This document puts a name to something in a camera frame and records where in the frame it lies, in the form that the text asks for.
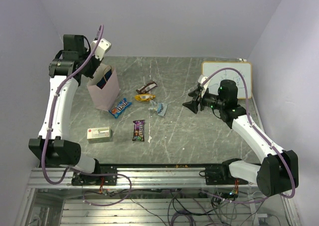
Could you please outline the blue Burts chips bag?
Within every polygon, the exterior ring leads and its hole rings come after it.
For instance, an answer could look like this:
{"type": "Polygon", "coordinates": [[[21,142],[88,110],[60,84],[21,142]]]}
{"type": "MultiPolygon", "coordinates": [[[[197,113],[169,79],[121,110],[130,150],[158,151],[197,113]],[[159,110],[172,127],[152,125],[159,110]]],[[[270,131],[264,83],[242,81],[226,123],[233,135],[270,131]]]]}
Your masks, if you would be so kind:
{"type": "Polygon", "coordinates": [[[112,75],[112,70],[111,69],[105,71],[103,77],[101,78],[101,80],[96,84],[97,87],[99,87],[100,89],[103,89],[104,86],[106,85],[107,81],[111,77],[111,75],[112,75]]]}

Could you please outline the pink paper bag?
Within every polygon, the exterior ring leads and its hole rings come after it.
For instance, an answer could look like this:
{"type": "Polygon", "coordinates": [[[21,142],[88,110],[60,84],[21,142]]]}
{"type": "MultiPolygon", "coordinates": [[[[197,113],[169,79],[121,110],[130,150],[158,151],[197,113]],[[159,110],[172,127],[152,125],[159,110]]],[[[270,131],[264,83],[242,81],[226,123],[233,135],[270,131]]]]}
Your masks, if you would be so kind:
{"type": "Polygon", "coordinates": [[[87,83],[87,89],[93,101],[94,107],[99,110],[109,111],[120,92],[117,71],[114,67],[101,63],[87,83]],[[107,81],[103,89],[97,87],[97,83],[101,80],[104,72],[111,69],[112,75],[107,81]]]}

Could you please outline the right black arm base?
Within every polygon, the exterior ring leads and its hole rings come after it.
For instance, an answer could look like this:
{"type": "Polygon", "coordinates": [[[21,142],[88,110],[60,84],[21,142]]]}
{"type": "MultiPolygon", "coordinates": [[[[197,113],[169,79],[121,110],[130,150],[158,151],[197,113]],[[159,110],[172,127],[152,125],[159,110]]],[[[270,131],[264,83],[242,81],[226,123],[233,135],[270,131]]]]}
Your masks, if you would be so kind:
{"type": "Polygon", "coordinates": [[[222,165],[209,165],[199,172],[205,178],[206,185],[247,185],[248,181],[231,176],[229,169],[222,165]]]}

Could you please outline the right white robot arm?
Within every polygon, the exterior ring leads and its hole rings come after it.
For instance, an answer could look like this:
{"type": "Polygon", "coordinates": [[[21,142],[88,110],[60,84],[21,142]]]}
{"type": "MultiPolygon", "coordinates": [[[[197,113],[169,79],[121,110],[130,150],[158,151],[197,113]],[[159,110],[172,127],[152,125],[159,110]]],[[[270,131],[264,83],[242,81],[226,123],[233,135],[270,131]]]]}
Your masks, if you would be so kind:
{"type": "Polygon", "coordinates": [[[189,93],[191,101],[183,103],[193,113],[218,110],[219,118],[237,132],[257,155],[260,164],[247,163],[241,159],[223,162],[221,181],[230,184],[237,178],[256,184],[267,197],[295,192],[299,185],[298,157],[292,150],[286,151],[253,121],[247,110],[238,103],[238,88],[233,80],[222,80],[216,95],[209,93],[209,79],[200,76],[195,90],[189,93]]]}

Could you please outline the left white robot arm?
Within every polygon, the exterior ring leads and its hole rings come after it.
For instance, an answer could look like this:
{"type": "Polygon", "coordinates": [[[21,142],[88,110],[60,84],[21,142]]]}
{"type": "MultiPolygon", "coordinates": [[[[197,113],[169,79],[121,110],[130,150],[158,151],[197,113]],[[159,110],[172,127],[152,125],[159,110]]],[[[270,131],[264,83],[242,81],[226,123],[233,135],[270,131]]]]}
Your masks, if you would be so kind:
{"type": "Polygon", "coordinates": [[[95,185],[102,177],[96,169],[98,161],[84,155],[80,145],[69,140],[69,120],[81,77],[93,77],[111,43],[101,36],[89,47],[85,46],[87,42],[83,35],[64,35],[63,49],[49,65],[50,95],[43,125],[28,147],[40,160],[44,173],[47,166],[62,166],[84,172],[84,179],[95,185]]]}

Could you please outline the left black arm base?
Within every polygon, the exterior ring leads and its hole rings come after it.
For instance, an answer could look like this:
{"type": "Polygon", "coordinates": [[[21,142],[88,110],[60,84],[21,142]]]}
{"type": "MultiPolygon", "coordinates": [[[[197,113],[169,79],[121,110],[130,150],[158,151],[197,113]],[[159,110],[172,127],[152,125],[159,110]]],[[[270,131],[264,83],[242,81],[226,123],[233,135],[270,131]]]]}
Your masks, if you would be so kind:
{"type": "Polygon", "coordinates": [[[95,176],[88,176],[82,173],[73,173],[71,185],[73,186],[115,186],[117,183],[117,169],[113,166],[100,166],[95,176]]]}

